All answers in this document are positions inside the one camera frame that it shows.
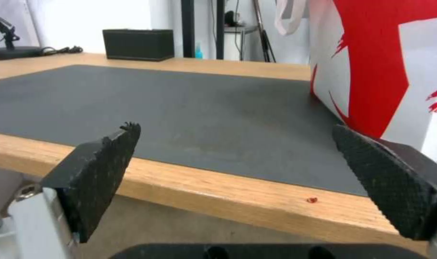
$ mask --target red and white bag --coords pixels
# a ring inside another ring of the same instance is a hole
[[[350,128],[437,162],[437,0],[308,3],[312,94]]]

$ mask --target gray mat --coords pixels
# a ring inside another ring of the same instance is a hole
[[[366,195],[306,81],[83,65],[0,80],[0,133],[77,145],[125,121],[136,157]]]

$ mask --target textured rubber pad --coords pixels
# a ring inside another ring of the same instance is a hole
[[[337,125],[337,148],[399,233],[429,240],[437,230],[437,164],[410,146],[371,139]]]
[[[71,232],[87,242],[123,179],[140,136],[140,125],[126,123],[98,141],[77,146],[41,181],[57,191]]]

